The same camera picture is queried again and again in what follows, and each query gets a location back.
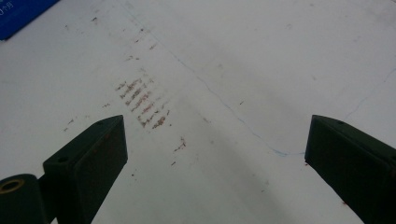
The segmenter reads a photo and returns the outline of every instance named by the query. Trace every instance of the reddish-brown stain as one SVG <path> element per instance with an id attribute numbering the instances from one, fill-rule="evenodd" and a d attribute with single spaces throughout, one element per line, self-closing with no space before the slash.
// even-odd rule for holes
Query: reddish-brown stain
<path id="1" fill-rule="evenodd" d="M 155 129 L 155 128 L 157 128 L 158 126 L 163 125 L 164 122 L 165 122 L 165 117 L 162 116 L 162 117 L 157 121 L 157 123 L 154 124 L 154 126 L 152 127 L 152 129 Z"/>
<path id="2" fill-rule="evenodd" d="M 134 94 L 131 97 L 131 100 L 134 100 L 134 98 L 136 98 L 136 96 L 138 96 L 140 94 L 140 92 L 142 91 L 142 88 L 137 89 Z"/>
<path id="3" fill-rule="evenodd" d="M 144 95 L 142 95 L 139 99 L 139 101 L 134 105 L 134 108 L 131 110 L 131 112 L 134 112 L 142 103 L 144 103 L 149 96 L 151 95 L 151 91 L 148 91 Z"/>
<path id="4" fill-rule="evenodd" d="M 142 115 L 146 114 L 147 112 L 149 112 L 149 110 L 154 106 L 154 102 L 152 102 L 151 104 L 149 104 L 146 108 L 143 109 Z"/>
<path id="5" fill-rule="evenodd" d="M 147 125 L 148 123 L 150 123 L 150 122 L 152 121 L 152 119 L 154 118 L 154 116 L 155 116 L 155 114 L 151 115 L 151 117 L 149 117 L 149 119 L 146 119 L 146 121 L 143 121 L 142 118 L 141 118 L 141 116 L 138 116 L 138 117 L 137 117 L 137 120 L 139 120 L 140 124 L 141 124 L 141 125 L 143 126 L 143 128 L 144 128 L 144 127 L 146 127 L 146 125 Z"/>
<path id="6" fill-rule="evenodd" d="M 126 94 L 128 94 L 130 91 L 132 91 L 138 82 L 142 83 L 142 79 L 139 78 L 139 79 L 135 80 L 134 82 L 132 82 L 130 85 L 128 85 L 124 94 L 120 95 L 120 98 L 121 99 L 125 98 Z"/>

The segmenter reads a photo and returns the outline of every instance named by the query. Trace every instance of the blue line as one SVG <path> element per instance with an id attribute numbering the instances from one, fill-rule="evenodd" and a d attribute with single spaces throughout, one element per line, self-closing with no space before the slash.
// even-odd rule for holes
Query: blue line
<path id="1" fill-rule="evenodd" d="M 206 83 L 201 77 L 198 77 L 198 76 L 196 76 L 196 77 L 206 85 L 207 89 L 208 89 L 210 92 L 212 92 L 216 97 L 218 97 L 218 99 L 221 101 L 221 103 L 222 103 L 225 107 L 227 107 L 227 108 L 231 111 L 231 113 L 233 113 L 233 115 L 234 115 L 239 121 L 241 121 L 241 122 L 248 128 L 248 130 L 249 130 L 254 136 L 260 138 L 260 139 L 264 142 L 264 144 L 265 144 L 267 147 L 269 147 L 271 150 L 273 150 L 273 151 L 275 152 L 276 155 L 278 155 L 278 156 L 280 156 L 280 157 L 287 157 L 287 156 L 297 156 L 297 155 L 304 155 L 304 154 L 305 154 L 305 152 L 299 152 L 299 153 L 285 153 L 285 152 L 279 151 L 279 150 L 277 150 L 277 149 L 271 147 L 261 136 L 259 136 L 257 133 L 255 133 L 255 132 L 250 128 L 250 126 L 247 125 L 247 123 L 246 123 L 244 120 L 242 120 L 241 118 L 239 118 L 239 117 L 235 114 L 235 112 L 231 109 L 231 107 L 230 107 L 229 105 L 227 105 L 227 104 L 221 99 L 221 97 L 219 97 L 219 95 L 218 95 L 217 93 L 215 93 L 214 91 L 212 91 L 212 90 L 210 89 L 210 87 L 207 85 L 207 83 Z"/>

